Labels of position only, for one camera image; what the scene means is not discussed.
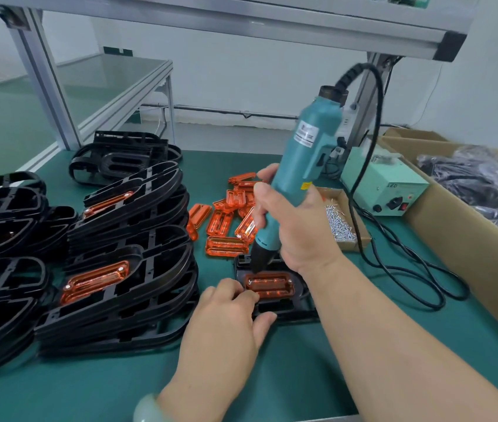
small cardboard box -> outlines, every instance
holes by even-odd
[[[382,137],[380,144],[404,162],[429,187],[404,215],[444,264],[466,280],[478,300],[498,320],[498,226],[417,168],[417,156],[451,156],[461,144]]]
[[[414,129],[400,129],[398,127],[390,127],[386,130],[384,136],[406,139],[420,139],[422,141],[448,142],[448,139],[435,132],[427,132],[425,130]]]
[[[335,190],[333,188],[317,188],[319,193],[325,198],[325,205],[327,206],[330,203],[330,200],[336,200],[337,204],[341,212],[344,215],[344,221],[349,224],[351,231],[355,232],[354,227],[352,226],[351,213],[349,208],[349,199],[343,190]],[[356,223],[358,224],[358,231],[360,231],[360,237],[362,238],[362,245],[364,248],[368,247],[372,238],[370,234],[368,234],[368,230],[366,226],[360,219],[358,213],[355,212]],[[359,251],[358,243],[352,241],[337,241],[339,248],[342,251]]]

workbench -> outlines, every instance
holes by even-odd
[[[47,183],[51,205],[83,209],[83,197],[95,188],[78,185],[69,178],[71,153],[63,151],[38,174]],[[194,203],[211,204],[224,197],[227,179],[256,171],[280,156],[185,151],[181,167],[183,184]],[[336,182],[320,180],[320,186]],[[438,263],[432,252],[400,219],[387,224],[404,244],[421,257]],[[380,257],[393,265],[412,269],[413,264],[394,252],[374,228]],[[195,244],[204,289],[233,275],[231,259],[209,258],[204,252],[205,233]],[[376,286],[408,315],[498,388],[498,322],[471,297],[466,302],[448,299],[440,312],[421,308],[381,271],[365,267],[360,256],[346,254]],[[454,285],[440,273],[445,287]],[[426,299],[435,297],[414,280],[404,280]],[[175,371],[178,344],[144,355],[101,357],[43,362],[32,359],[35,348],[0,369],[0,421],[24,422],[123,422],[131,420],[137,401],[148,392],[158,392]],[[295,422],[356,414],[321,324],[274,326],[262,347],[249,382],[225,417],[227,422]]]
[[[113,130],[172,71],[171,61],[94,55],[57,67],[73,121],[85,143]],[[28,170],[59,151],[27,76],[0,82],[0,173]]]

hand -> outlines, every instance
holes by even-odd
[[[259,295],[231,278],[208,287],[188,323],[179,364],[157,403],[174,422],[219,422],[239,395],[276,314],[251,317]]]
[[[271,164],[257,173],[258,177],[270,182],[278,170],[278,164]],[[267,183],[254,185],[256,206],[253,218],[258,228],[266,225],[265,214],[280,223],[281,256],[290,269],[308,274],[324,269],[344,258],[331,232],[323,205],[323,199],[313,185],[306,199],[298,207],[274,191]]]

mint green power supply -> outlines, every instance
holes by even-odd
[[[358,177],[364,159],[362,148],[352,148],[341,174],[341,182],[349,191]],[[372,157],[356,189],[355,201],[376,216],[402,216],[427,189],[428,182],[398,158],[390,160],[391,162],[379,160],[377,155]]]

gray floor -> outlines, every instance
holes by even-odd
[[[156,121],[142,124],[126,123],[120,129],[127,132],[157,130]],[[256,127],[214,126],[210,124],[177,123],[176,145],[192,151],[244,152],[247,154],[282,154],[290,130],[258,129]],[[163,137],[171,139],[169,129]]]

